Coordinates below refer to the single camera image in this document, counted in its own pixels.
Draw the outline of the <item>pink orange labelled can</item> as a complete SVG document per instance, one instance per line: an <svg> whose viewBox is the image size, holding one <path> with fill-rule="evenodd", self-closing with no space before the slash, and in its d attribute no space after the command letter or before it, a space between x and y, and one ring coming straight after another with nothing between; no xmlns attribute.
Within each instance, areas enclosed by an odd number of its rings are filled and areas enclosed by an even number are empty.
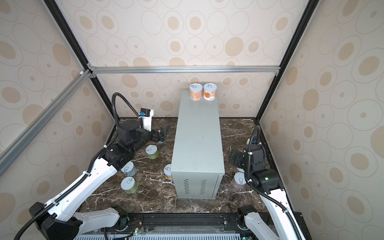
<svg viewBox="0 0 384 240"><path fill-rule="evenodd" d="M203 86L201 84L190 85L190 98L192 101L200 101L203 98Z"/></svg>

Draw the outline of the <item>orange tomato labelled can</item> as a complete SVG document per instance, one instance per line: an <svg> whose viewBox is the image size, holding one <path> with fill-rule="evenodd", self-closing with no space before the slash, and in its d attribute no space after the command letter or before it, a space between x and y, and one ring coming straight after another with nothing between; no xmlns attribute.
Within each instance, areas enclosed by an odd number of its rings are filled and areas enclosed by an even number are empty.
<svg viewBox="0 0 384 240"><path fill-rule="evenodd" d="M204 99L207 101L213 101L216 98L217 95L217 85L213 83L207 83L203 87L204 89Z"/></svg>

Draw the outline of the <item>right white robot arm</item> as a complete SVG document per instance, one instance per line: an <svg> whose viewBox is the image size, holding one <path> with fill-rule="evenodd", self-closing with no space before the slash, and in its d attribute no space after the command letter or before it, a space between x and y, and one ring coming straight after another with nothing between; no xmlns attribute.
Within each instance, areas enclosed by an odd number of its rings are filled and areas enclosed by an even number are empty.
<svg viewBox="0 0 384 240"><path fill-rule="evenodd" d="M276 231L274 232L252 206L238 208L238 227L251 231L258 240L305 240L305 234L291 210L279 174L266 167L267 155L261 145L245 146L243 151L231 151L229 162L245 171L242 178L259 194L267 207Z"/></svg>

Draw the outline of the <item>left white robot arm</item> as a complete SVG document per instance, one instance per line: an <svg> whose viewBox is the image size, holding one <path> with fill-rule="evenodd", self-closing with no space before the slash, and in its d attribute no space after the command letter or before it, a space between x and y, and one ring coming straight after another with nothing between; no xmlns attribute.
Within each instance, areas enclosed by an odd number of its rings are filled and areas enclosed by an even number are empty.
<svg viewBox="0 0 384 240"><path fill-rule="evenodd" d="M29 209L31 219L19 230L16 240L32 224L47 240L73 240L102 228L125 228L127 213L118 207L79 213L80 205L106 180L129 163L148 142L165 142L169 127L146 130L138 120L126 120L117 126L117 134L91 160L82 175L45 204L37 202Z"/></svg>

